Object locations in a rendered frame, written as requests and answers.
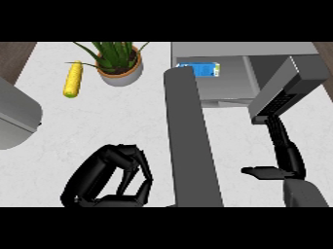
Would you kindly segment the green plant in pot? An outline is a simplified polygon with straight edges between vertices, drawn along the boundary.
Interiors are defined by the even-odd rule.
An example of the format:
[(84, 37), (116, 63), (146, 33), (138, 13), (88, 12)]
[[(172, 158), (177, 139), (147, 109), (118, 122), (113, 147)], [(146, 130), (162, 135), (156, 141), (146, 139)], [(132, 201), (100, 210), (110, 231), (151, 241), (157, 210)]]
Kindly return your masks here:
[(132, 42), (92, 42), (95, 52), (79, 42), (75, 45), (88, 53), (94, 63), (73, 62), (95, 69), (103, 82), (116, 88), (129, 86), (143, 72), (141, 50)]

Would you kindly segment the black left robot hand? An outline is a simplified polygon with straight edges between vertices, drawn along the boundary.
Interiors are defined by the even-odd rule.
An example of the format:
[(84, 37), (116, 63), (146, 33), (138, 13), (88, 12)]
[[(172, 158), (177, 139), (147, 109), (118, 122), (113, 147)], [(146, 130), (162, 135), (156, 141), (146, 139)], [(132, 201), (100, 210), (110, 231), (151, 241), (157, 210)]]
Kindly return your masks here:
[[(97, 197), (116, 169), (123, 171), (116, 194)], [(144, 181), (132, 196), (125, 190), (141, 171)], [(143, 207), (151, 187), (151, 173), (143, 150), (135, 145), (104, 145), (75, 171), (60, 201), (64, 207)]]

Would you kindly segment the dark grey microwave door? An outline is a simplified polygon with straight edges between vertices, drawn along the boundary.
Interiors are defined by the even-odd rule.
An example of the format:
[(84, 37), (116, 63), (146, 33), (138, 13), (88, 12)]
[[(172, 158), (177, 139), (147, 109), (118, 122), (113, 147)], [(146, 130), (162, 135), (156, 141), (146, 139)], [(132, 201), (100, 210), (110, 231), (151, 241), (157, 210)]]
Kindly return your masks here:
[(163, 87), (175, 204), (222, 207), (193, 69), (168, 69)]

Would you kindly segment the yellow corn cob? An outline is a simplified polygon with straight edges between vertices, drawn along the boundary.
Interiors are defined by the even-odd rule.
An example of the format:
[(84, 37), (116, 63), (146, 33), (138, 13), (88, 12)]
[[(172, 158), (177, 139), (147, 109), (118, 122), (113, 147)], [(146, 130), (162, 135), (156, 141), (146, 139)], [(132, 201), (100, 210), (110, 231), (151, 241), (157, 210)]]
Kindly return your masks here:
[(84, 66), (82, 63), (76, 60), (75, 62), (72, 62), (69, 74), (66, 77), (66, 84), (63, 87), (63, 95), (69, 98), (75, 98), (79, 94), (82, 74)]

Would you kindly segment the grey microwave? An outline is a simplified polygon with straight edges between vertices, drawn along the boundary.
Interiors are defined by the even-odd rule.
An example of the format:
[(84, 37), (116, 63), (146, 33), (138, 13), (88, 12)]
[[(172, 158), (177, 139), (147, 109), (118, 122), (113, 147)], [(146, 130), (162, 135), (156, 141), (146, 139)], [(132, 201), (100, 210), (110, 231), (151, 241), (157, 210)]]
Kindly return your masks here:
[(244, 107), (255, 125), (281, 115), (329, 79), (309, 42), (174, 42), (171, 64), (215, 62), (219, 73), (196, 80), (200, 106)]

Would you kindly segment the blue milk carton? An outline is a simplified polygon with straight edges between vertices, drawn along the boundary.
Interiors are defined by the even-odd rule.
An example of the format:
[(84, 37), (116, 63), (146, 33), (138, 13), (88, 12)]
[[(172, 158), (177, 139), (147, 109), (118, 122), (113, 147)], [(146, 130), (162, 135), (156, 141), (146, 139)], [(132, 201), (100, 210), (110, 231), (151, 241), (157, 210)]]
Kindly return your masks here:
[(216, 62), (181, 62), (178, 67), (190, 67), (197, 78), (216, 78), (219, 76), (219, 64)]

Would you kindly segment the rounded grey appliance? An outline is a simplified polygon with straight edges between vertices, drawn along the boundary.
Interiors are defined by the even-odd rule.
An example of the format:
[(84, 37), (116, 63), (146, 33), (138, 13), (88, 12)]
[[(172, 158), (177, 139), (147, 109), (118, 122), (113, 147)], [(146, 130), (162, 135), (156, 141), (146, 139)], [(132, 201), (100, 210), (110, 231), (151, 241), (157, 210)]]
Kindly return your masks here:
[(19, 146), (41, 125), (38, 102), (0, 77), (0, 150)]

